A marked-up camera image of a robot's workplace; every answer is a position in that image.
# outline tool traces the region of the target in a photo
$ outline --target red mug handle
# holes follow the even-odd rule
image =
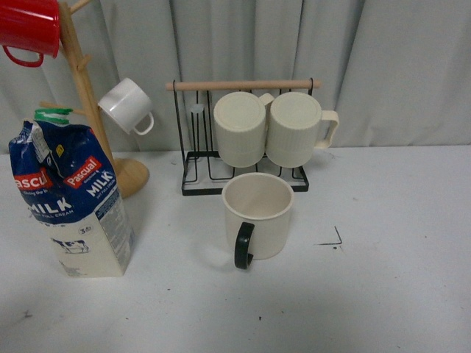
[[[26,66],[27,68],[38,68],[41,66],[44,60],[44,54],[38,53],[39,58],[37,61],[24,61],[24,60],[19,60],[16,57],[10,53],[8,50],[7,46],[3,46],[3,50],[5,51],[5,54],[12,60],[15,64],[21,65],[21,66]]]

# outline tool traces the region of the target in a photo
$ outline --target green bottle cap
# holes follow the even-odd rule
[[[36,121],[47,121],[49,123],[66,125],[68,124],[67,115],[72,112],[70,108],[45,108],[35,110]]]

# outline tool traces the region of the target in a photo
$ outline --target dark mark on table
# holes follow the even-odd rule
[[[340,234],[339,234],[339,230],[337,229],[337,226],[333,226],[333,228],[336,230],[337,237],[339,238],[339,242],[338,243],[322,243],[322,244],[317,244],[317,245],[342,245],[343,244],[343,241],[340,238]]]

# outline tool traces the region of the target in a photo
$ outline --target white mug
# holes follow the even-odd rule
[[[329,121],[327,137],[317,140],[321,121]],[[339,116],[322,110],[312,96],[288,92],[278,96],[270,108],[266,156],[281,167],[295,168],[310,160],[314,148],[326,149],[339,126]]]
[[[292,187],[278,176],[247,173],[222,189],[227,242],[237,268],[278,254],[286,244],[294,202]]]
[[[145,135],[154,126],[152,101],[131,79],[123,79],[100,99],[98,105],[127,134],[134,130],[139,135]],[[137,130],[136,125],[147,115],[150,118],[149,126],[144,131]]]
[[[266,110],[273,101],[269,93],[257,96],[233,92],[214,107],[219,156],[232,167],[245,168],[265,153]]]

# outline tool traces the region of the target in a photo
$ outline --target red mug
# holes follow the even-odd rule
[[[16,64],[37,68],[44,55],[59,51],[59,4],[56,0],[0,0],[0,44]],[[8,47],[39,54],[36,61],[14,57]]]

